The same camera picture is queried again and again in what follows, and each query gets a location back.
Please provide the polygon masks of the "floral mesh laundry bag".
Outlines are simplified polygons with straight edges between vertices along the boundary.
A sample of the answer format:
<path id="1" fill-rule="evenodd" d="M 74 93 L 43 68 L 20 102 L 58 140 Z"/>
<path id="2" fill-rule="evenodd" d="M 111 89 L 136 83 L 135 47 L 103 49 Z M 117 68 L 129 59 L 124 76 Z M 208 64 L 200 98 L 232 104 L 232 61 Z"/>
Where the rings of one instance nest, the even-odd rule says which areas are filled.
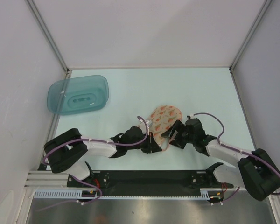
<path id="1" fill-rule="evenodd" d="M 165 141 L 165 137 L 161 137 L 161 135 L 168 131 L 176 121 L 182 120 L 182 112 L 174 106 L 162 105 L 153 111 L 148 120 L 150 122 L 148 138 L 151 140 L 151 143 L 156 143 L 156 149 L 153 149 L 151 153 L 166 151 L 176 134 L 174 133 L 169 138 L 165 149 L 161 147 Z"/>

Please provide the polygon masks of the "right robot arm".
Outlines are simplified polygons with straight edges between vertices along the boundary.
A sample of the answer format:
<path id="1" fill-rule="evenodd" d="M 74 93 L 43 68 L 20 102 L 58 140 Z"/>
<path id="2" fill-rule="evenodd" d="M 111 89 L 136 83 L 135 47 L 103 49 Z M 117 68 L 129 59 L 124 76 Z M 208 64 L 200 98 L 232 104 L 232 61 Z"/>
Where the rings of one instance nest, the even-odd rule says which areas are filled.
<path id="1" fill-rule="evenodd" d="M 230 183 L 246 189 L 258 201 L 278 194 L 280 171 L 261 148 L 246 151 L 220 142 L 218 137 L 205 133 L 199 119 L 191 117 L 185 123 L 177 120 L 161 136 L 170 139 L 178 148 L 192 144 L 197 152 L 224 161 L 206 175 L 206 182 L 211 187 Z"/>

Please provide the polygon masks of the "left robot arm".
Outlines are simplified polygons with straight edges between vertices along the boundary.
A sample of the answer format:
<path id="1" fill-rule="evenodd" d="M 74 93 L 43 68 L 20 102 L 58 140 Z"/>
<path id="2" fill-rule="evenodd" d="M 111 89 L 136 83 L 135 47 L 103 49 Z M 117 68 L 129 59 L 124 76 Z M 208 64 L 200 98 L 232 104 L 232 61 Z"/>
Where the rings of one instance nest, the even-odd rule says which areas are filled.
<path id="1" fill-rule="evenodd" d="M 45 156 L 42 164 L 50 166 L 52 173 L 65 172 L 77 178 L 83 186 L 94 181 L 86 156 L 119 158 L 127 151 L 139 149 L 146 154 L 162 151 L 152 132 L 131 127 L 125 133 L 119 133 L 108 140 L 83 138 L 77 128 L 72 128 L 48 141 L 44 145 Z"/>

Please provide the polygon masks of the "teal plastic container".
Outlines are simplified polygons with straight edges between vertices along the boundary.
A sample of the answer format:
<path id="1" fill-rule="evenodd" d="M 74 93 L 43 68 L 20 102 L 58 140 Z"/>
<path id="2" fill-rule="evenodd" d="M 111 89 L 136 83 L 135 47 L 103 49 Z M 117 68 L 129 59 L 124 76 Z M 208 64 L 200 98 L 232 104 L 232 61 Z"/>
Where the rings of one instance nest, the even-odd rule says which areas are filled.
<path id="1" fill-rule="evenodd" d="M 76 77 L 50 86 L 47 109 L 58 115 L 80 114 L 102 109 L 108 99 L 109 85 L 104 76 Z"/>

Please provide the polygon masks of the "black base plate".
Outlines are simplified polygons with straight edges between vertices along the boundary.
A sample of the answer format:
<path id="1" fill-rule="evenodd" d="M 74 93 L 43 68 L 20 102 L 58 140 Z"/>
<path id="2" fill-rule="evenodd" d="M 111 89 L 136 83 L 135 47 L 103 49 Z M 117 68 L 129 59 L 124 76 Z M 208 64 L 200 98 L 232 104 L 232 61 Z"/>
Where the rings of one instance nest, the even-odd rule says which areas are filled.
<path id="1" fill-rule="evenodd" d="M 200 196 L 201 189 L 233 188 L 206 170 L 101 170 L 84 181 L 98 184 L 103 196 Z"/>

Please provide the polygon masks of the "aluminium frame rail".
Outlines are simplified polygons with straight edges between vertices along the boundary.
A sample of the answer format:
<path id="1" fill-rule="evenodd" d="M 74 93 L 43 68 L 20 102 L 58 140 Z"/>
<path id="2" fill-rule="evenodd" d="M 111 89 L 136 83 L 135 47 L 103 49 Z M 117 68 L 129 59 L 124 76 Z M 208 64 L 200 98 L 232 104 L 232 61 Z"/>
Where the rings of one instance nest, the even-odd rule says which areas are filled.
<path id="1" fill-rule="evenodd" d="M 67 187 L 68 174 L 53 174 L 51 171 L 30 171 L 25 189 L 63 189 Z"/>

